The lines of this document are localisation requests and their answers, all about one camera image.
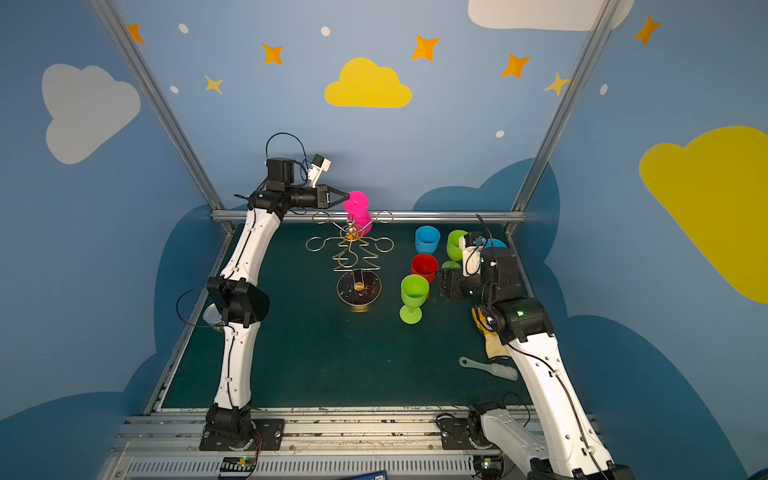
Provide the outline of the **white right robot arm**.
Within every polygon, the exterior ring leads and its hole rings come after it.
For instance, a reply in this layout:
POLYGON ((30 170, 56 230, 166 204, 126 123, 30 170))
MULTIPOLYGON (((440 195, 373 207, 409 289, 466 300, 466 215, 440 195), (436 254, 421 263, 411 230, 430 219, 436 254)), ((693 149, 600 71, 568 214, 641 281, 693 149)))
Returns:
POLYGON ((543 305, 523 297, 518 260, 508 248, 472 245, 462 266, 440 274, 447 293, 472 300, 476 323, 498 339, 526 385, 542 428, 537 438, 499 402, 471 409, 469 440, 500 450, 528 479, 631 479, 591 426, 567 375, 543 305))

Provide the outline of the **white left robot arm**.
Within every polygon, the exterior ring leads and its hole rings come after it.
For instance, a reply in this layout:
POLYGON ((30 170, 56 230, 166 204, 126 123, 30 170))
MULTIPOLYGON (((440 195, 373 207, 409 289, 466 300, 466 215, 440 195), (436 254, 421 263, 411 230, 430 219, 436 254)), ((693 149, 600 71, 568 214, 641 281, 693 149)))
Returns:
POLYGON ((202 451, 257 450, 258 434, 251 416, 251 373, 255 341, 266 318, 269 296, 258 287, 259 273, 269 244, 292 209, 325 210, 349 194, 319 182, 331 161, 315 155, 304 185, 294 182, 294 162, 266 160, 263 184, 246 197, 246 221, 230 260, 222 272, 206 282, 221 315, 224 352, 217 393, 206 413, 202 451))

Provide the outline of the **blue wine glass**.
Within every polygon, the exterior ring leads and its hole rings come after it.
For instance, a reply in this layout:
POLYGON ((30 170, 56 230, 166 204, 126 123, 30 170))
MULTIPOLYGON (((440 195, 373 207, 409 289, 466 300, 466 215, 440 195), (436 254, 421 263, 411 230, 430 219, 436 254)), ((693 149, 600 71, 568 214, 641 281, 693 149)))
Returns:
POLYGON ((487 239, 483 242, 484 248, 507 248, 507 244, 500 239, 487 239))
POLYGON ((432 255, 439 246, 441 239, 440 231, 430 225, 424 225, 415 231, 415 248, 419 254, 432 255))

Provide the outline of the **green wine glass back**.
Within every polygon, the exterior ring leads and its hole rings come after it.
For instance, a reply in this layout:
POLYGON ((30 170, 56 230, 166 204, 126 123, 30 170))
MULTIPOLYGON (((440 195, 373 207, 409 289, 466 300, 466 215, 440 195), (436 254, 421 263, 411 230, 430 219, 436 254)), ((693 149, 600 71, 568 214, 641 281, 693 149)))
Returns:
POLYGON ((421 306, 426 302, 430 292, 429 282, 421 275, 408 275, 401 282, 400 292, 403 302, 399 310, 400 319, 409 325, 420 322, 421 306))

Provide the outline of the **grey cleaning brush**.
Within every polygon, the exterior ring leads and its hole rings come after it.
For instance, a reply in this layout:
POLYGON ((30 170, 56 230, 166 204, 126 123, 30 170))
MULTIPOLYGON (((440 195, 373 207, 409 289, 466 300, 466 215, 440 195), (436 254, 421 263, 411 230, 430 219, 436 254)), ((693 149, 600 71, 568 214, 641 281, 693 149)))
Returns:
POLYGON ((497 378, 509 381, 517 381, 519 379, 518 371, 511 366, 499 363, 481 363, 464 356, 459 358, 458 363, 462 368, 480 370, 497 378))

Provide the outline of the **aluminium frame post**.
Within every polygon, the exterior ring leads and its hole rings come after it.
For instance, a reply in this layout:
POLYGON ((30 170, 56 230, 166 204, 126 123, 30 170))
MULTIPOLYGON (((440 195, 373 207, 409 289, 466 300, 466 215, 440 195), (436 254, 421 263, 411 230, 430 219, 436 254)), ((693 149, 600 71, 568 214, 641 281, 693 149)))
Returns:
POLYGON ((166 99, 159 82, 142 55, 138 43, 130 34, 128 25, 125 23, 116 3, 114 1, 91 0, 90 4, 137 80, 208 205, 213 211, 223 210, 224 203, 220 195, 172 111, 171 105, 166 99))
POLYGON ((571 72, 571 81, 566 86, 565 92, 560 95, 542 143, 515 197, 511 212, 521 217, 521 220, 513 220, 505 225, 505 234, 509 240, 512 240, 517 225, 525 221, 528 204, 613 30, 612 22, 618 16, 617 12, 621 4, 622 1, 619 0, 604 1, 597 12, 595 23, 571 72))

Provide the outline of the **yellow black work glove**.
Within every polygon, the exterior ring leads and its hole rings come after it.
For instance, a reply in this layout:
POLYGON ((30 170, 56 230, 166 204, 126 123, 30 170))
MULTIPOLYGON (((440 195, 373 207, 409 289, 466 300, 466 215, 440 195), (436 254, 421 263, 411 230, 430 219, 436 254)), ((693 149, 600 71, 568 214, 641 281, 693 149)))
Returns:
POLYGON ((501 343, 501 339, 496 332, 494 332, 486 321, 486 317, 482 313, 479 306, 473 306, 471 309, 472 318, 476 327, 480 331, 485 342, 485 352, 489 360, 497 361, 500 359, 508 358, 508 352, 505 346, 501 343))

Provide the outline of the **aluminium frame left post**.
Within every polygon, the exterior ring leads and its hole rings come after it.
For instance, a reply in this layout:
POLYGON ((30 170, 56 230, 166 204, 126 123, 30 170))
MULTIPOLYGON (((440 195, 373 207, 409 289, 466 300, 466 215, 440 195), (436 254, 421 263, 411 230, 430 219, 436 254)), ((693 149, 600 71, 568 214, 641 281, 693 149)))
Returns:
POLYGON ((220 195, 172 111, 171 105, 166 99, 159 82, 142 55, 138 43, 130 34, 128 25, 125 23, 116 3, 114 1, 91 0, 90 4, 137 80, 208 205, 213 211, 223 210, 224 203, 220 195))

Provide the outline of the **aluminium frame back rail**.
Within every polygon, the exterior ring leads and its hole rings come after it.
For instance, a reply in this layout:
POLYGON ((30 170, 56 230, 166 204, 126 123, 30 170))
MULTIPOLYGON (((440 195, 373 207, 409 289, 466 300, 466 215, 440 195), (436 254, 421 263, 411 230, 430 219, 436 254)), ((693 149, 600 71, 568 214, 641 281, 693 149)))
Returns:
MULTIPOLYGON (((371 215, 378 223, 469 223, 480 216, 486 223, 522 223, 526 220, 524 212, 467 212, 467 211, 383 211, 371 215)), ((289 212, 283 218, 284 222, 292 223, 325 223, 341 222, 347 219, 344 211, 307 211, 303 214, 289 212)))

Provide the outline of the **small tin can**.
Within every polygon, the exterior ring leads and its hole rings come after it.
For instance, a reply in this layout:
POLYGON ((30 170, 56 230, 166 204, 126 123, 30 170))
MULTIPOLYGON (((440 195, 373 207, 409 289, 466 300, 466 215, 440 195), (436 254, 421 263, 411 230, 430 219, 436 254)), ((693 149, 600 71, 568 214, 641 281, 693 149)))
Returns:
POLYGON ((224 325, 222 321, 222 314, 218 311, 215 304, 210 304, 205 308, 202 318, 208 326, 217 331, 220 331, 224 325))

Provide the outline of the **green wine glass front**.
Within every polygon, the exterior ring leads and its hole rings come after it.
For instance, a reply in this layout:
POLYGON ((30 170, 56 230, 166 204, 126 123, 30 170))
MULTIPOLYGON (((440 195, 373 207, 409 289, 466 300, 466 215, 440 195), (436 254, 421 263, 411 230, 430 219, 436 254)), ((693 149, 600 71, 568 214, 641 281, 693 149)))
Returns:
POLYGON ((467 234, 465 230, 453 230, 449 233, 446 243, 446 253, 449 257, 441 267, 444 269, 461 269, 463 267, 463 249, 461 239, 467 234))

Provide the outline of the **green wine glass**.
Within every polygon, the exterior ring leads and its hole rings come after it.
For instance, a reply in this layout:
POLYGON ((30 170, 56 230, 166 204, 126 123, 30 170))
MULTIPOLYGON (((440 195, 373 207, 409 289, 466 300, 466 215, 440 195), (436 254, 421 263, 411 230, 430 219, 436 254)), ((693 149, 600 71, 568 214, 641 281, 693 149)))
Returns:
POLYGON ((441 267, 444 269, 461 269, 463 267, 463 249, 461 239, 467 234, 465 230, 453 230, 449 233, 446 243, 446 253, 449 257, 441 267))
POLYGON ((401 282, 400 292, 403 302, 399 310, 400 319, 409 325, 420 322, 421 306, 426 302, 430 292, 429 282, 421 275, 408 275, 401 282))

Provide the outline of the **red wine glass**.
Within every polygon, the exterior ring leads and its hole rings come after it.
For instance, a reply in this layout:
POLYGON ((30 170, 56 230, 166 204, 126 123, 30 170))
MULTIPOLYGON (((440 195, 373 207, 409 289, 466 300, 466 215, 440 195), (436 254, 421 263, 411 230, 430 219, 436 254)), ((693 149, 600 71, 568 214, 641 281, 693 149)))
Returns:
POLYGON ((410 267, 413 275, 419 275, 432 283, 439 269, 439 262, 430 254, 418 254, 411 260, 410 267))

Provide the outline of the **pink wine glass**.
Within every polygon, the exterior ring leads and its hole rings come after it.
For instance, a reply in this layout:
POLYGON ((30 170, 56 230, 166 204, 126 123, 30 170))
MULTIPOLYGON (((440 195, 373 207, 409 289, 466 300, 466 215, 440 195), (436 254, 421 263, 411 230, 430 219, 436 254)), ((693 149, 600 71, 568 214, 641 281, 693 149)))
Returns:
POLYGON ((368 196, 360 191, 352 191, 342 206, 347 212, 347 219, 355 223, 358 232, 361 235, 367 235, 372 229, 372 217, 368 211, 368 196))

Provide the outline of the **aluminium frame right post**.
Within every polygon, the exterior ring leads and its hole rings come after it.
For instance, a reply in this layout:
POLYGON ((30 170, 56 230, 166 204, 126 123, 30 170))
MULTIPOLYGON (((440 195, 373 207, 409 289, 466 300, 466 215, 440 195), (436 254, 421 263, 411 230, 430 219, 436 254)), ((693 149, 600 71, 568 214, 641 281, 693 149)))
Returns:
POLYGON ((517 225, 525 221, 528 204, 613 30, 612 22, 618 16, 617 12, 621 4, 622 1, 619 0, 604 1, 597 12, 595 23, 571 72, 571 81, 566 86, 565 92, 560 95, 542 143, 515 197, 511 212, 521 217, 521 220, 513 220, 505 225, 505 234, 509 240, 512 240, 517 225))

